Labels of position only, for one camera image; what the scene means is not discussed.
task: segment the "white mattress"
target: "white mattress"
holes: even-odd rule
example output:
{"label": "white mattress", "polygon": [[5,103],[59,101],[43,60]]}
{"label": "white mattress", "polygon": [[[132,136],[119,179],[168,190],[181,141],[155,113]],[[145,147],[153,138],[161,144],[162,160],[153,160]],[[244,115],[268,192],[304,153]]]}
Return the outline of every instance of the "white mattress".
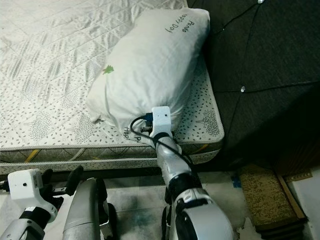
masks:
{"label": "white mattress", "polygon": [[[0,150],[142,146],[105,122],[93,124],[86,96],[118,40],[139,14],[184,0],[0,1]],[[184,144],[224,137],[203,59],[182,123]]]}

